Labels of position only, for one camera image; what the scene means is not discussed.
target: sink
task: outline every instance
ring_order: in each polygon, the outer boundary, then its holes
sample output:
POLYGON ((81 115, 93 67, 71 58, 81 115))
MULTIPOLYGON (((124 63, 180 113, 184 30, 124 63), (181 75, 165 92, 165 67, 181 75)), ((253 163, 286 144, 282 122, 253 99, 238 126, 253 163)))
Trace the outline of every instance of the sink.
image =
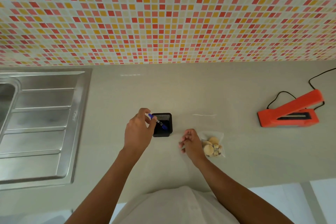
POLYGON ((0 71, 0 190, 73 182, 90 69, 0 71))

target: forearm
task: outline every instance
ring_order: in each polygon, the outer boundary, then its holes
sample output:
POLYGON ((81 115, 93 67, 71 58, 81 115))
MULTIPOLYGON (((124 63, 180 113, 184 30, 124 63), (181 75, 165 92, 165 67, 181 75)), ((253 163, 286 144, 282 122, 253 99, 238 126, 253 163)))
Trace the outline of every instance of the forearm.
POLYGON ((200 162, 198 168, 217 200, 241 224, 293 224, 279 210, 237 183, 209 160, 200 162))
POLYGON ((121 150, 103 178, 65 224, 109 223, 125 182, 139 156, 121 150))

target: mosaic tile backsplash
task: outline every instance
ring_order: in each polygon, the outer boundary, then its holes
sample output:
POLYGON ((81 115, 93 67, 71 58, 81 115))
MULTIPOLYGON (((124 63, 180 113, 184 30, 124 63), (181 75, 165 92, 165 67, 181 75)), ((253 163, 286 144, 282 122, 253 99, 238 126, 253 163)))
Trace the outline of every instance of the mosaic tile backsplash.
POLYGON ((0 0, 0 65, 336 59, 336 0, 0 0))

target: beige countertop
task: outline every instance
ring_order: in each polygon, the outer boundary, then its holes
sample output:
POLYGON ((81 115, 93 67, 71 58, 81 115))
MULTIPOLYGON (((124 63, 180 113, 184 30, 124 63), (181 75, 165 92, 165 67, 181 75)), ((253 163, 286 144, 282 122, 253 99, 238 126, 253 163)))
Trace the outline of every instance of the beige countertop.
MULTIPOLYGON (((0 215, 76 208, 115 160, 140 107, 170 112, 174 131, 152 139, 119 202, 182 185, 209 190, 179 151, 187 128, 223 132, 226 158, 213 162, 247 187, 336 177, 336 71, 312 81, 326 102, 319 124, 262 128, 256 114, 279 91, 309 92, 308 79, 333 67, 336 61, 95 66, 73 184, 0 191, 0 215)), ((272 106, 290 100, 282 94, 272 106)))

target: black mesh pen holder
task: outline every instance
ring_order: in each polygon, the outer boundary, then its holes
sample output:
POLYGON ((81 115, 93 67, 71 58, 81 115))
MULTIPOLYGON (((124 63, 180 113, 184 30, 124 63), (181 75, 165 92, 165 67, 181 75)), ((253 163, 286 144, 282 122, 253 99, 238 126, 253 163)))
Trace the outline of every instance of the black mesh pen holder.
POLYGON ((157 119, 168 128, 167 130, 165 130, 160 124, 157 123, 154 128, 153 137, 168 137, 173 132, 173 121, 171 113, 152 113, 152 115, 156 116, 157 119))

